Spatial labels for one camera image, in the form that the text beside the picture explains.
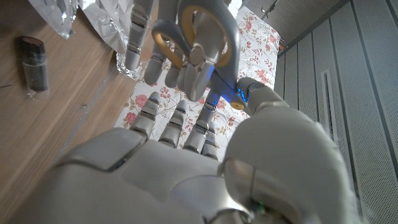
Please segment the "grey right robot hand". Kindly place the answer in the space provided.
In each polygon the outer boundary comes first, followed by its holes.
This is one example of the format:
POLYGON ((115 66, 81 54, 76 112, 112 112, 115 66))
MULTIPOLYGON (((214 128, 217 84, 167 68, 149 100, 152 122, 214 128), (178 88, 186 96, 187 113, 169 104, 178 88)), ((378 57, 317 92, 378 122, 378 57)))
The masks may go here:
POLYGON ((130 129, 114 128, 65 154, 11 223, 361 223, 338 146, 320 123, 252 78, 238 82, 248 119, 216 158, 197 122, 177 147, 185 103, 149 139, 153 94, 130 129))

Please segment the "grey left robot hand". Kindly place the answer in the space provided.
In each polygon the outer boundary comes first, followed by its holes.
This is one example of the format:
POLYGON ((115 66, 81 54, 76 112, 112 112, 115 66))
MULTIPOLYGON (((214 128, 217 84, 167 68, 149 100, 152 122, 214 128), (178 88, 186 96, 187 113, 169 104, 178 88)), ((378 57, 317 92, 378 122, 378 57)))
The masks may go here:
POLYGON ((178 87, 190 101, 198 101, 215 70, 231 60, 231 1, 159 1, 157 19, 151 22, 154 6, 153 1, 132 3, 126 66, 138 66, 145 36, 150 33, 154 46, 144 82, 157 83, 164 62, 170 60, 167 86, 178 87))

